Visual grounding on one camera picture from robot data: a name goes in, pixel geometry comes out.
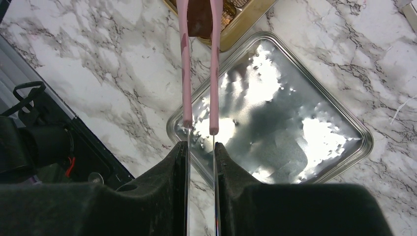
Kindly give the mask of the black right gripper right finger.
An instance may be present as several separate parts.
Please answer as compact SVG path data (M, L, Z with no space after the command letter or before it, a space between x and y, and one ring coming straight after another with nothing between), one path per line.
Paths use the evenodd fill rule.
M218 236L390 236L375 198L356 184L264 184L214 146Z

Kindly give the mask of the pink silicone tongs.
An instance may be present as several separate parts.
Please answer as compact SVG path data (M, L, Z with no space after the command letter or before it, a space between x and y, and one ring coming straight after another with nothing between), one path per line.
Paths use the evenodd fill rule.
M181 36L181 63L182 63L182 108L183 108L183 127L187 128L187 155L186 155L186 177L185 177L185 235L190 235L190 197L189 188L191 183L191 144L190 134L193 125L192 100L191 100L191 62L189 51L189 33L187 22L187 10L189 1L178 0L177 10L179 18L179 32ZM212 135L212 146L215 149L215 135L219 132L219 46L220 46L220 29L223 12L222 0L211 0L210 9L212 15L212 33L211 33L211 63L210 63L210 110L209 110L209 133Z

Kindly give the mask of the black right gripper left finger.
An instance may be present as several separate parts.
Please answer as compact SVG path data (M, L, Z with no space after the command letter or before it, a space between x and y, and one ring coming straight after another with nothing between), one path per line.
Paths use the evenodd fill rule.
M3 236L184 236L188 144L117 190L102 184L3 185Z

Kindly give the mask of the brown chocolate apart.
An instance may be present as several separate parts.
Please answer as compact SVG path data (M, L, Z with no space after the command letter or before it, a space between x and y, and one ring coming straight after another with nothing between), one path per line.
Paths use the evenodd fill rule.
M212 33L210 0L189 0L187 9L188 34L191 37L209 39Z

